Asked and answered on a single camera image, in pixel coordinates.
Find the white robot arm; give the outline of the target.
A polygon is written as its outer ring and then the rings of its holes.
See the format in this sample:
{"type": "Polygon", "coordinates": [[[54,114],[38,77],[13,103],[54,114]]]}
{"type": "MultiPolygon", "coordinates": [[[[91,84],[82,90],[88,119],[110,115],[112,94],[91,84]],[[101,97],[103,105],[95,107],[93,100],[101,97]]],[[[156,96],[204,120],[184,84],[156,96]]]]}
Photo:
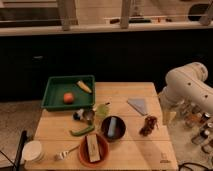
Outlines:
{"type": "Polygon", "coordinates": [[[213,88],[205,84],[207,77],[208,70],[200,62],[171,69],[166,74],[166,86],[158,95],[164,125],[183,101],[193,102],[204,112],[213,114],[213,88]]]}

